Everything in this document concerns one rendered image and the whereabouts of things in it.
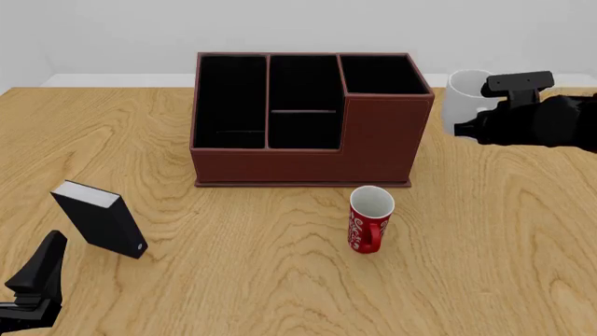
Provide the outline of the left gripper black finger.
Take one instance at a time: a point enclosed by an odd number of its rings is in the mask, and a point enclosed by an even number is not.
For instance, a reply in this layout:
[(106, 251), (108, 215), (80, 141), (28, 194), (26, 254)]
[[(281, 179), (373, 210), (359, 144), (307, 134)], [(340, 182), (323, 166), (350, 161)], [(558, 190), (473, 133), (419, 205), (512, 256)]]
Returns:
[(40, 246), (5, 286), (15, 296), (31, 295), (62, 301), (62, 261), (67, 238), (60, 231), (50, 231)]

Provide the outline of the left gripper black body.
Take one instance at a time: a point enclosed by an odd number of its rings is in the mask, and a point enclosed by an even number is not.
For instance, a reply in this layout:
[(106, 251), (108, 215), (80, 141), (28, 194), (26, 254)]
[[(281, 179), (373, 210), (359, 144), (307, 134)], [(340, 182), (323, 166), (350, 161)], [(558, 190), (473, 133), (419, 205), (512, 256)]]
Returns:
[(43, 329), (54, 326), (62, 305), (52, 299), (0, 302), (0, 331)]

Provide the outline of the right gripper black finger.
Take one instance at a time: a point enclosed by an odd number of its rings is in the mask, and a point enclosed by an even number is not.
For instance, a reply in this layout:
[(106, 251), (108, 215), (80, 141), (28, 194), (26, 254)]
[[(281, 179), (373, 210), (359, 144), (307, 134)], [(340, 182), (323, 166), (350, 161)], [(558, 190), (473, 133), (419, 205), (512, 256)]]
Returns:
[(487, 142), (486, 122), (485, 117), (476, 117), (467, 122), (456, 123), (453, 126), (454, 135), (476, 139), (477, 142)]

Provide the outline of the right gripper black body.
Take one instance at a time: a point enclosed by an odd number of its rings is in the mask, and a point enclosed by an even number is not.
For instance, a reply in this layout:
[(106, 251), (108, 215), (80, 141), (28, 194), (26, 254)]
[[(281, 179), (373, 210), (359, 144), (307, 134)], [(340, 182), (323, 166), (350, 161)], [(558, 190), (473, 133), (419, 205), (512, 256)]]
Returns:
[(539, 106), (536, 103), (511, 108), (509, 101), (498, 103), (484, 122), (484, 144), (543, 146), (535, 134), (535, 114)]

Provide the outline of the red-brown desk caddy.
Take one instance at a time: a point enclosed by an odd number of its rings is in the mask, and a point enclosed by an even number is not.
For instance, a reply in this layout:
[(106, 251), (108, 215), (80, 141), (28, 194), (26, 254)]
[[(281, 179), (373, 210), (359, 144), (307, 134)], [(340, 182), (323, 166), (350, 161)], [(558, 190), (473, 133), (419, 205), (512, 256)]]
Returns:
[(201, 52), (199, 187), (407, 187), (435, 99), (406, 53)]

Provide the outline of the red mug with white print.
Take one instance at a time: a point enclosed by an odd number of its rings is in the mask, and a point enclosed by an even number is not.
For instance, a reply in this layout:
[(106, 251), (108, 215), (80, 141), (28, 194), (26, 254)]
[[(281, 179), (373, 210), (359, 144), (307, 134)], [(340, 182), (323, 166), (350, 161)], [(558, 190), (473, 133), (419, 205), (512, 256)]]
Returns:
[(382, 237), (395, 210), (395, 201), (385, 189), (363, 186), (350, 195), (348, 244), (360, 254), (380, 250)]

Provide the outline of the flat plate on black stalk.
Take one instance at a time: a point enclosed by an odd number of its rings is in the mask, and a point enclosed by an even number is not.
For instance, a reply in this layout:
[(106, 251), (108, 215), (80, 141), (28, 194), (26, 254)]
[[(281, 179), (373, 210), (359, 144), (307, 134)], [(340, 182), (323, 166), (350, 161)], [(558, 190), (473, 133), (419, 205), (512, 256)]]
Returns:
[(539, 102), (539, 92), (555, 84), (550, 71), (491, 75), (480, 89), (483, 97), (506, 97), (512, 107)]

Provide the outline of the black book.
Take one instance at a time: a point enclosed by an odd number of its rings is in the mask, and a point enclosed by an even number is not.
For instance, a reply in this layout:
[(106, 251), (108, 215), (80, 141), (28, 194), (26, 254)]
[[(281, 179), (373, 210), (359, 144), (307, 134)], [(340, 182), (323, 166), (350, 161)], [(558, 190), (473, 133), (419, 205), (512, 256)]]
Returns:
[(148, 248), (120, 195), (68, 180), (50, 194), (88, 244), (132, 259)]

